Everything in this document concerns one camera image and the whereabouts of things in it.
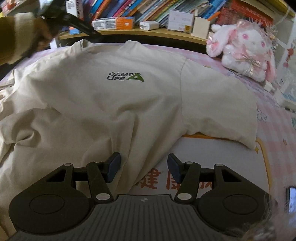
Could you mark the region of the white orange tall box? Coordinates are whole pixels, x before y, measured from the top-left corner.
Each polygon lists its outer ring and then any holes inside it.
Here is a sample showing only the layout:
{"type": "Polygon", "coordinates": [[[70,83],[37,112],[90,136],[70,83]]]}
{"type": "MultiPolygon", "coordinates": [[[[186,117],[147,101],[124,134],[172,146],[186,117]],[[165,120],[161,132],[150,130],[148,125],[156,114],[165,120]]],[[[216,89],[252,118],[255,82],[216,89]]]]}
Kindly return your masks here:
{"type": "Polygon", "coordinates": [[[66,1],[66,11],[67,13],[74,15],[81,20],[84,20],[83,4],[81,0],[66,1]]]}

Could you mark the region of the white orange flat box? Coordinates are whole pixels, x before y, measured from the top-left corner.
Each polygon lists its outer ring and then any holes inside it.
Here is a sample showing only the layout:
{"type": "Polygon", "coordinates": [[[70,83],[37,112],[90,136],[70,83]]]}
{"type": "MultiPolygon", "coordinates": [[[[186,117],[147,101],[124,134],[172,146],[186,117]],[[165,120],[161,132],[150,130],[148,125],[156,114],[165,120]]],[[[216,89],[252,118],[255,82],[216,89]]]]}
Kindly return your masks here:
{"type": "Polygon", "coordinates": [[[134,27],[135,17],[124,16],[115,18],[101,18],[92,22],[92,27],[96,31],[101,30],[132,30],[134,27]]]}

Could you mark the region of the white charger block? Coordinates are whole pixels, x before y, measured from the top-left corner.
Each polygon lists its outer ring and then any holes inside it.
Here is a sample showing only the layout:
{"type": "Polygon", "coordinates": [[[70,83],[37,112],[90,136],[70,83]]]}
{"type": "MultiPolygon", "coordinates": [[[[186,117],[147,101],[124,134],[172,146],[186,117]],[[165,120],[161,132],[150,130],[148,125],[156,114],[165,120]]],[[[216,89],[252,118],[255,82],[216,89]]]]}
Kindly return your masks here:
{"type": "Polygon", "coordinates": [[[145,31],[156,30],[159,28],[159,23],[156,21],[143,21],[140,22],[139,28],[145,31]]]}

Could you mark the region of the smartphone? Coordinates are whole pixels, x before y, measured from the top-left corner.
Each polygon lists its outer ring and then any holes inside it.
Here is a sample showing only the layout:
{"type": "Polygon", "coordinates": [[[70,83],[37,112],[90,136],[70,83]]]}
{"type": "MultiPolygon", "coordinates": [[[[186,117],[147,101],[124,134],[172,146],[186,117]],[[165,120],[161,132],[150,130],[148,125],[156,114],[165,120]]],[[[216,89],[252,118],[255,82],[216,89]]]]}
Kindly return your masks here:
{"type": "Polygon", "coordinates": [[[296,187],[289,186],[286,189],[286,203],[288,213],[295,213],[296,206],[296,187]]]}

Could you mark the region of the white card box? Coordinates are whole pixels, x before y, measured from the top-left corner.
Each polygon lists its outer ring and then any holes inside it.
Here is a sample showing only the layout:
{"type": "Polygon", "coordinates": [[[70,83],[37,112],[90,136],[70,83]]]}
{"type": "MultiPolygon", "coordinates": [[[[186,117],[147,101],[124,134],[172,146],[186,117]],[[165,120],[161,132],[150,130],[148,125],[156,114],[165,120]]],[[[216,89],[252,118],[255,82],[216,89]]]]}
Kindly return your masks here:
{"type": "Polygon", "coordinates": [[[194,22],[194,14],[184,11],[171,10],[169,12],[168,30],[183,33],[191,33],[194,22]]]}

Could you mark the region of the wooden bookshelf board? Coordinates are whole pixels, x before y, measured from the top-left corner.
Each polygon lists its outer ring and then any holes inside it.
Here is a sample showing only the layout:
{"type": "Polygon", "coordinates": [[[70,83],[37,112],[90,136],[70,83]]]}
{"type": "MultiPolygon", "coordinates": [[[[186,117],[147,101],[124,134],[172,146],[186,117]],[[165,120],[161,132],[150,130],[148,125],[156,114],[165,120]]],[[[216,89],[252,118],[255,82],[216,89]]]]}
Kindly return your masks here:
{"type": "Polygon", "coordinates": [[[207,39],[195,37],[188,33],[178,32],[178,31],[171,31],[167,29],[155,29],[151,31],[142,30],[140,28],[134,28],[131,30],[101,30],[98,31],[100,35],[98,37],[90,37],[86,33],[80,33],[72,35],[69,32],[62,32],[59,34],[59,40],[68,40],[74,38],[91,38],[96,41],[101,41],[104,37],[107,36],[148,36],[148,37],[155,37],[155,38],[166,38],[170,40],[178,40],[178,41],[186,41],[194,44],[199,45],[206,45],[207,39]]]}

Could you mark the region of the white pink plush bunny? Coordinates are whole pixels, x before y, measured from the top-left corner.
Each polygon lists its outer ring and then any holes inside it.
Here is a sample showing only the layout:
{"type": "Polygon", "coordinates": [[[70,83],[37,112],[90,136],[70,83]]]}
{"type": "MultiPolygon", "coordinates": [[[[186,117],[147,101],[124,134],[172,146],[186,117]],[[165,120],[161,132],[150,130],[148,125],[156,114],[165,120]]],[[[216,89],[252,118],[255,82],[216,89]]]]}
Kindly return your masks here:
{"type": "Polygon", "coordinates": [[[222,65],[257,82],[272,83],[276,67],[272,42],[258,23],[238,20],[232,25],[211,26],[206,52],[214,58],[222,55],[222,65]]]}

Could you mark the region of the cream pen holder box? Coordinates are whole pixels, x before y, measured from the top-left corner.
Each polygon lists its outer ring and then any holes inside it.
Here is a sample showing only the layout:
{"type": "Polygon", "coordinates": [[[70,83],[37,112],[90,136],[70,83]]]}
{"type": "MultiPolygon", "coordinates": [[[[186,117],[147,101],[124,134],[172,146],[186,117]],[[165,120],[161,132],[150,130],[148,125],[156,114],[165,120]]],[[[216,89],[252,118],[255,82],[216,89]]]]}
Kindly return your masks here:
{"type": "Polygon", "coordinates": [[[210,28],[210,21],[198,16],[194,19],[194,25],[191,35],[194,37],[206,39],[210,28]]]}

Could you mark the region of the row of colourful books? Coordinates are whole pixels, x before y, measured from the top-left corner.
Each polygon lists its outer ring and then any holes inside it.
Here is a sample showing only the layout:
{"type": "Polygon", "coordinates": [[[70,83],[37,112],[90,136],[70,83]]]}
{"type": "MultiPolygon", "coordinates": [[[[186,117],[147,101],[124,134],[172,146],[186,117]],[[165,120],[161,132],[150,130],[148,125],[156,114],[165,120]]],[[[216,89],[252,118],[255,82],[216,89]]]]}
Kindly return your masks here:
{"type": "Polygon", "coordinates": [[[192,14],[197,11],[207,20],[220,19],[221,14],[230,11],[230,20],[223,20],[223,24],[234,23],[239,17],[263,24],[274,20],[274,12],[259,1],[82,1],[82,6],[84,20],[90,23],[100,18],[132,16],[137,25],[152,20],[166,27],[172,10],[192,14]]]}

